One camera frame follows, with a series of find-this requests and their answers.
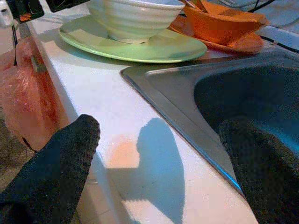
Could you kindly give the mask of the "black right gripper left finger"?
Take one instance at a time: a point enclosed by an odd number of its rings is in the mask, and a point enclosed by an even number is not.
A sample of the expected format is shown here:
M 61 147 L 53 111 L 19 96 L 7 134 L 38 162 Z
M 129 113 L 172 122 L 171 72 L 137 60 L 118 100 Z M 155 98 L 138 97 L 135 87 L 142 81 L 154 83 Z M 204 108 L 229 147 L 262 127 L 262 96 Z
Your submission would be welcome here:
M 69 224 L 100 139 L 87 114 L 57 131 L 0 195 L 2 224 Z

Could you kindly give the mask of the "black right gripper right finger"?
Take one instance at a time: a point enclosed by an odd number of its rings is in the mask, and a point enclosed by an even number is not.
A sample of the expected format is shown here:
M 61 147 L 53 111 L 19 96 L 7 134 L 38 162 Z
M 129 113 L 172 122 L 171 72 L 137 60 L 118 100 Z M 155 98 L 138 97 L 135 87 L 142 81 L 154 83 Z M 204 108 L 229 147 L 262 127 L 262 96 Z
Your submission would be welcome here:
M 222 121 L 219 137 L 258 223 L 297 224 L 299 157 L 247 119 Z

